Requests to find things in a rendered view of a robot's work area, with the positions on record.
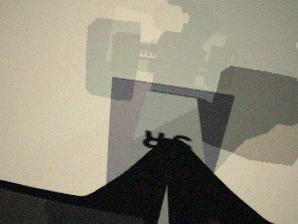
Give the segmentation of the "grey rectangular box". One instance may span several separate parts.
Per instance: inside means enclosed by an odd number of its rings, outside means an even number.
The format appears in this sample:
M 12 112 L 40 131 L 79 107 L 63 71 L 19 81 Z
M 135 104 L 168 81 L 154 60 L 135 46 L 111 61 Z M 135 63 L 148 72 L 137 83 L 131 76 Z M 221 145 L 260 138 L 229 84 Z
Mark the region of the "grey rectangular box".
M 146 91 L 124 172 L 129 171 L 164 137 L 184 141 L 205 163 L 197 97 Z M 169 224 L 168 184 L 157 224 Z

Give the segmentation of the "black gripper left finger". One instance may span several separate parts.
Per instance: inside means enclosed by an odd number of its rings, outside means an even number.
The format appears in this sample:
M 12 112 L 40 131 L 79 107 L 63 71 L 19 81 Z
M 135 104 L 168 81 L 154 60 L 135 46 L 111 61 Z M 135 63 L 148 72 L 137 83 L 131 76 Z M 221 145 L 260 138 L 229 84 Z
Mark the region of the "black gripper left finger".
M 173 140 L 164 137 L 86 196 L 0 180 L 0 224 L 157 224 L 172 159 Z

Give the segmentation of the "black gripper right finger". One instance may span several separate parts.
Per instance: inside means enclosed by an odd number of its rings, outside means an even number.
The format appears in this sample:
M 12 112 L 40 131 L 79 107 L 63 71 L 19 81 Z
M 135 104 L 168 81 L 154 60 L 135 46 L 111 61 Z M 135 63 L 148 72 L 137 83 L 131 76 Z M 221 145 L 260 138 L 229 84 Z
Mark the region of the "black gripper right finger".
M 169 224 L 271 224 L 231 192 L 182 140 L 173 140 Z

